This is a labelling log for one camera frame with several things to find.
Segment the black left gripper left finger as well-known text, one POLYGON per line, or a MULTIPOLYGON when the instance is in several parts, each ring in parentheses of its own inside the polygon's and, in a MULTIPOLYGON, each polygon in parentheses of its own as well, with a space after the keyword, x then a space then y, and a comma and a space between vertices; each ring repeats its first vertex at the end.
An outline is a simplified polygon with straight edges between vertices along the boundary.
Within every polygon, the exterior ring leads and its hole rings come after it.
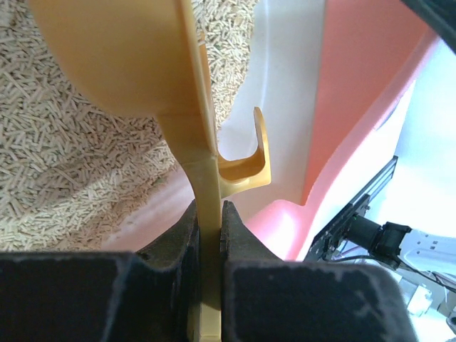
POLYGON ((185 341, 196 206, 138 252, 4 252, 3 341, 185 341))

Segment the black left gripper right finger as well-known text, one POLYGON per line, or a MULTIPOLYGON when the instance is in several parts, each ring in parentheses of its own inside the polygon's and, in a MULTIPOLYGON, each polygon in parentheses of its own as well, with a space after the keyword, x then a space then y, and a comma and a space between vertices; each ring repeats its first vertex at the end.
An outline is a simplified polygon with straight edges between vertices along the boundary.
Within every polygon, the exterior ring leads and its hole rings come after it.
POLYGON ((223 341, 415 341, 400 288, 378 266, 284 261, 222 207, 223 341))

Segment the pink litter box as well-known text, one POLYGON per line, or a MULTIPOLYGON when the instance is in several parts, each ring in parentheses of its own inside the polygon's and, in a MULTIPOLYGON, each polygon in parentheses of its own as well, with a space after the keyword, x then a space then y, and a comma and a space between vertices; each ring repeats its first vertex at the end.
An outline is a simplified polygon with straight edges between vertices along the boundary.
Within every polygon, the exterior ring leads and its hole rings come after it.
POLYGON ((219 134, 228 159, 256 147, 261 108, 270 185, 232 196, 282 259, 313 237, 393 156, 410 86, 437 40, 401 1, 260 1, 249 71, 219 134))

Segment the yellow litter scoop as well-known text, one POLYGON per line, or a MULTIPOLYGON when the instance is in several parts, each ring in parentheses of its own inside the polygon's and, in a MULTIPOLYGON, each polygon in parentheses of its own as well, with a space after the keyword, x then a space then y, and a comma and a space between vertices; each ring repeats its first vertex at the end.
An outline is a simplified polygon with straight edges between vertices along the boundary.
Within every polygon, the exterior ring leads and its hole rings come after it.
POLYGON ((205 45, 189 1, 30 1, 48 47, 92 103, 156 119, 196 199, 200 295, 193 341, 222 338, 222 200, 271 182, 266 126, 254 109, 257 149, 240 160, 217 147, 205 45))

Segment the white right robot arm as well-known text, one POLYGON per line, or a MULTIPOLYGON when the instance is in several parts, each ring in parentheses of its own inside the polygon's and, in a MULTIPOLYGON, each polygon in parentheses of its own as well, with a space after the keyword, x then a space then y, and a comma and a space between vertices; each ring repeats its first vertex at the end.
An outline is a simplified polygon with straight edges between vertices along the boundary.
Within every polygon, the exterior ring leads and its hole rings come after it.
POLYGON ((392 180, 393 156, 313 238, 305 261, 339 263, 370 260, 437 284, 445 293, 438 311, 455 327, 455 239, 366 218, 371 202, 392 180))

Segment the beige cat litter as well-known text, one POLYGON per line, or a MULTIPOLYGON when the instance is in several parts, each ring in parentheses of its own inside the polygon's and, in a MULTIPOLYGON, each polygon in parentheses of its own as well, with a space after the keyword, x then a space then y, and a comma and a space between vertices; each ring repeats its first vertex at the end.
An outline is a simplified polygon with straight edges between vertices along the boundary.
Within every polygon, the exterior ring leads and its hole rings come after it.
MULTIPOLYGON (((29 2, 1 3, 1 249, 99 249, 180 164, 156 119, 107 113, 76 88, 29 2)), ((218 133, 247 75, 257 3, 189 2, 218 133)))

